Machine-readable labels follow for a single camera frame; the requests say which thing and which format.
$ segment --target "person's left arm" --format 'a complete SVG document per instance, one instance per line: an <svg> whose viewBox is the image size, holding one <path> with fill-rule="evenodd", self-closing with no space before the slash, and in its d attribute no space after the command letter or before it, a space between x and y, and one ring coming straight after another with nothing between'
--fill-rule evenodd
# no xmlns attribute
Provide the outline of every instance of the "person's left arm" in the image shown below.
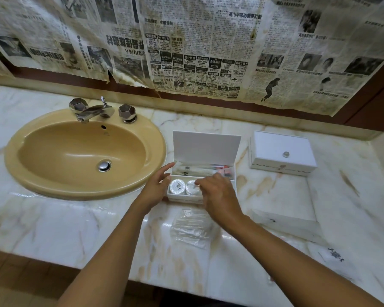
<svg viewBox="0 0 384 307"><path fill-rule="evenodd" d="M164 172L174 164L160 168L148 180L111 235L66 289L57 307L121 304L142 221L164 197L171 181L170 174Z"/></svg>

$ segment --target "tiled floor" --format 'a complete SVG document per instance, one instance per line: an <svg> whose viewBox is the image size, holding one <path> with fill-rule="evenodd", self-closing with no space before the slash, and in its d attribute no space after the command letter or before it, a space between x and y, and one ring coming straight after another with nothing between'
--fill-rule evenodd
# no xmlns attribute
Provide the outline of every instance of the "tiled floor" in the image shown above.
<svg viewBox="0 0 384 307"><path fill-rule="evenodd" d="M0 252L0 307L51 307L78 269ZM160 289L129 282L122 306L159 306Z"/></svg>

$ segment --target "person's left hand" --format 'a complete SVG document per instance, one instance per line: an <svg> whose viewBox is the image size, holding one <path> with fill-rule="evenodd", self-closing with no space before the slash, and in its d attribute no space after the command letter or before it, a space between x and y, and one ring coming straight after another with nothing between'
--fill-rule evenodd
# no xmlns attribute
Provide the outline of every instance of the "person's left hand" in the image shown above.
<svg viewBox="0 0 384 307"><path fill-rule="evenodd" d="M171 182L171 174L166 174L164 172L169 168L172 168L174 164L174 162L170 162L155 172L133 202L132 205L139 209L144 215L151 211L152 207L158 205L165 196L166 189Z"/></svg>

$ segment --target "sink drain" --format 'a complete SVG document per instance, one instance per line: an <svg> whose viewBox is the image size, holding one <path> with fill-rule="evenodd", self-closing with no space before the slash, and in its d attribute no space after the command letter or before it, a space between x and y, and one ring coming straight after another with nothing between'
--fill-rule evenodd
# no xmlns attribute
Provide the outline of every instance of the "sink drain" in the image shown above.
<svg viewBox="0 0 384 307"><path fill-rule="evenodd" d="M111 167L112 167L112 164L111 164L111 162L108 161L108 160L103 160L102 162L100 162L100 163L98 164L98 170L99 170L100 172L107 172L108 170L111 169Z"/></svg>

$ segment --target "marble countertop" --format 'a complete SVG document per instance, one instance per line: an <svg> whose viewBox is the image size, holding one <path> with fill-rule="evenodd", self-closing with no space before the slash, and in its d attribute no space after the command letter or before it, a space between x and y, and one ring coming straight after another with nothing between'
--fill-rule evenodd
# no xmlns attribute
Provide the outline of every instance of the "marble countertop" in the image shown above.
<svg viewBox="0 0 384 307"><path fill-rule="evenodd" d="M0 86L0 250L83 268L140 190L97 201L47 198L18 185L3 157L8 140L21 126L67 108L71 98ZM167 162L174 157L174 129L240 135L236 170L242 210L317 220L335 249L332 256L304 240L282 238L327 265L331 259L335 265L346 263L340 273L384 302L384 171L369 142L151 108L137 107L137 112L160 128ZM309 138L318 168L307 178L250 169L248 139L253 130ZM207 249L174 241L170 225L184 207L160 203L145 217L130 279L247 306L291 306L264 269L226 232L220 231Z"/></svg>

